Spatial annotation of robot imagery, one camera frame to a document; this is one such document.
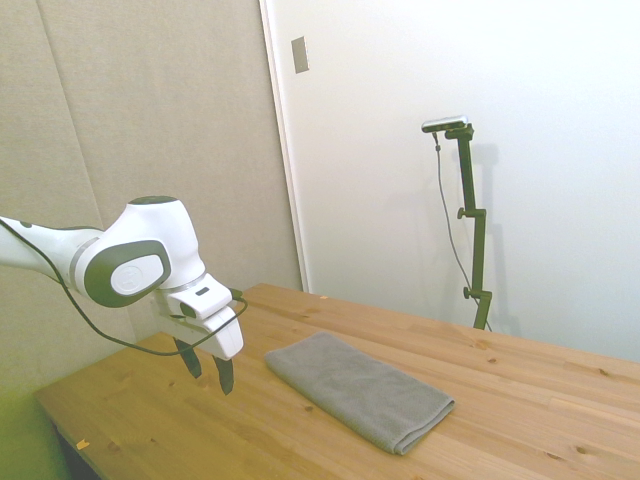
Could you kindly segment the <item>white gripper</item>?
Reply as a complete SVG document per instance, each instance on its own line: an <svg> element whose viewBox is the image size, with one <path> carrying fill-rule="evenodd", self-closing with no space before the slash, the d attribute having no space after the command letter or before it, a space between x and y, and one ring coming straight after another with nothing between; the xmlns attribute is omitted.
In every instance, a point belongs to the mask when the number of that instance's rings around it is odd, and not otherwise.
<svg viewBox="0 0 640 480"><path fill-rule="evenodd" d="M230 295L207 300L205 295L154 295L160 329L173 338L180 358L194 379L202 375L197 354L191 345L214 355L222 392L229 395L234 388L232 358L244 346L236 312L229 306Z"/></svg>

